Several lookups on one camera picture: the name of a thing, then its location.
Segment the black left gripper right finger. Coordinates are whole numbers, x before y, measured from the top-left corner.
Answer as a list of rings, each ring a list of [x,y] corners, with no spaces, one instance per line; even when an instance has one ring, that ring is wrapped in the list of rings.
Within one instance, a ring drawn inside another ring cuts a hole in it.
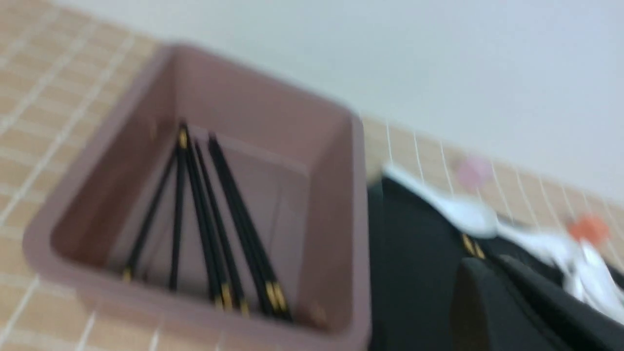
[[[571,351],[621,351],[623,326],[565,292],[563,273],[523,255],[502,254],[497,263],[529,305]]]

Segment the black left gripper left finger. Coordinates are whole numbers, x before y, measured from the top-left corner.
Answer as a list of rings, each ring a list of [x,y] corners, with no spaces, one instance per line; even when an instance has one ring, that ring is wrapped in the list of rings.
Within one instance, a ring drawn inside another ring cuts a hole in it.
[[[455,351],[570,351],[508,277],[480,258],[463,258],[451,302]]]

